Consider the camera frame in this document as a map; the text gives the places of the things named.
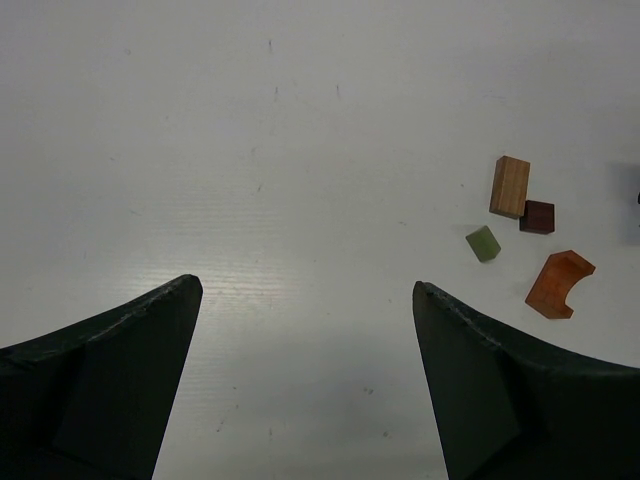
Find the orange wood arch block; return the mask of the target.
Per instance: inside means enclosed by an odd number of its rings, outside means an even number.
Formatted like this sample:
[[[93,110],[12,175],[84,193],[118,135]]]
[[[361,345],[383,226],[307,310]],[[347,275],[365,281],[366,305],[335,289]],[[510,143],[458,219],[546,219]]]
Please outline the orange wood arch block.
[[[591,276],[596,267],[573,250],[551,254],[531,290],[525,304],[550,320],[570,319],[574,310],[566,304],[572,288]]]

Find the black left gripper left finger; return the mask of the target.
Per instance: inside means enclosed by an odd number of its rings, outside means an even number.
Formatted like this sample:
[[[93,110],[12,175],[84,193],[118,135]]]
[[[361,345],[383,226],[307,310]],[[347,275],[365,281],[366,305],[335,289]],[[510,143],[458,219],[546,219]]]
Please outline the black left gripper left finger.
[[[151,478],[202,295],[181,275],[2,348],[2,478]]]

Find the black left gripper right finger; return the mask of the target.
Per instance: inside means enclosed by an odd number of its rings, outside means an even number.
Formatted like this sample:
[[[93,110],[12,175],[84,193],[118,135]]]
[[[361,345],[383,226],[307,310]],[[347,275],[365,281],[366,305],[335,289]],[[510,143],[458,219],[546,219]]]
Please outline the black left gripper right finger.
[[[451,479],[635,479],[639,372],[417,282],[413,316]]]

